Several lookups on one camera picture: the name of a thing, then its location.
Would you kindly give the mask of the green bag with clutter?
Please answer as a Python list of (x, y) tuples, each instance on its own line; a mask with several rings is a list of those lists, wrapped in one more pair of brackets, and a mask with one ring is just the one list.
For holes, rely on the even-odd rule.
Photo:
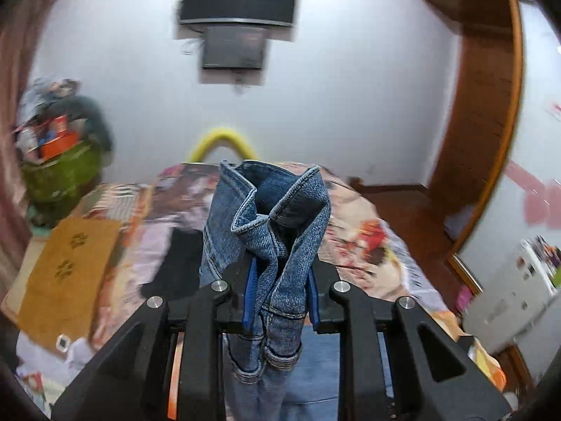
[(102, 177), (104, 153), (82, 139), (66, 116), (37, 117), (15, 130), (19, 167), (34, 211), (31, 218), (55, 226)]

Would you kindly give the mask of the white refrigerator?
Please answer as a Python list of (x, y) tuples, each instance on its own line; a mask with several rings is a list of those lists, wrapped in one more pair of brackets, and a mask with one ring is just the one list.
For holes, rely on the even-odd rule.
[(559, 293), (554, 284), (560, 251), (543, 237), (521, 240), (472, 302), (463, 329), (489, 354), (512, 345), (530, 329)]

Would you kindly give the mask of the black set-top box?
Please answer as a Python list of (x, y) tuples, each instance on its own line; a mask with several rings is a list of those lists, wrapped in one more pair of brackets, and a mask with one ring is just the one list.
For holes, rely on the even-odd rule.
[(216, 26), (205, 31), (203, 69), (262, 68), (268, 33), (265, 28)]

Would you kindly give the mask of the blue denim jeans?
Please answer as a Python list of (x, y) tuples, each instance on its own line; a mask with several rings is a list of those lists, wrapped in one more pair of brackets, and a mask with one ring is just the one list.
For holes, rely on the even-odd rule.
[(256, 256), (258, 288), (249, 333), (223, 337), (225, 401), (237, 420), (343, 420), (336, 391), (339, 346), (304, 330), (306, 281), (331, 202), (316, 166), (294, 174), (245, 161), (219, 167), (205, 227), (200, 281), (212, 283), (242, 256)]

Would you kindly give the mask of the grey plush toy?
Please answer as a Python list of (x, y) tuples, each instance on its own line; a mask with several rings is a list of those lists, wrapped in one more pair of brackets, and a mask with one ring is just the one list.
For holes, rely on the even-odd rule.
[(78, 125), (82, 139), (97, 143), (104, 153), (113, 151), (113, 136), (97, 103), (83, 95), (71, 95), (46, 106), (42, 113), (45, 119), (66, 116), (68, 125)]

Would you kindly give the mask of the black folded garment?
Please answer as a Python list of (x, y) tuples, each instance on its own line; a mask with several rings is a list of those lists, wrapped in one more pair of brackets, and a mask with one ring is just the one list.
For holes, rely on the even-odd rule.
[(141, 287), (141, 296), (149, 299), (157, 295), (171, 301), (193, 295), (200, 286), (202, 253), (201, 231), (174, 229), (163, 262), (154, 279)]

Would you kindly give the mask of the newspaper print bed blanket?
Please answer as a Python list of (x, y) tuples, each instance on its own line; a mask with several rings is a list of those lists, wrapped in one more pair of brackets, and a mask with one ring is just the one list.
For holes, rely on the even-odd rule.
[[(120, 221), (90, 331), (98, 351), (51, 409), (54, 420), (236, 420), (223, 386), (223, 278), (187, 298), (141, 296), (170, 246), (174, 229), (203, 233), (221, 165), (188, 163), (138, 202), (128, 185), (92, 191), (90, 211), (68, 217)], [(343, 420), (498, 420), (504, 396), (408, 289), (412, 260), (371, 202), (318, 167), (331, 216), (317, 258), (337, 268), (331, 299), (344, 310), (333, 336)]]

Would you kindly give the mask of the striped pink curtain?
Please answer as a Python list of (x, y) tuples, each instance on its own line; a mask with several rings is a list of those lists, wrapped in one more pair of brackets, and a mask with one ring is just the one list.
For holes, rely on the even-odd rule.
[(1, 5), (1, 294), (15, 281), (31, 238), (26, 188), (14, 141), (20, 100), (55, 0), (4, 0)]

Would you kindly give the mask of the brown wooden door frame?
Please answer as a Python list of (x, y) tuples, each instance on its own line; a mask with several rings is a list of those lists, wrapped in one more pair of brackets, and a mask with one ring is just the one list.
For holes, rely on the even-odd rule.
[(482, 216), (506, 162), (522, 89), (517, 0), (425, 0), (459, 28), (454, 100), (429, 194), (448, 214), (469, 211), (458, 252)]

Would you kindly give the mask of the brown paw print cardboard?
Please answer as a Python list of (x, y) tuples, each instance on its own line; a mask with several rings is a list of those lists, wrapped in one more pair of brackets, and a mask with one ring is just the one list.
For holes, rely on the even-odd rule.
[(61, 354), (61, 341), (89, 336), (120, 229), (120, 221), (68, 217), (52, 230), (28, 278), (17, 319), (33, 342)]

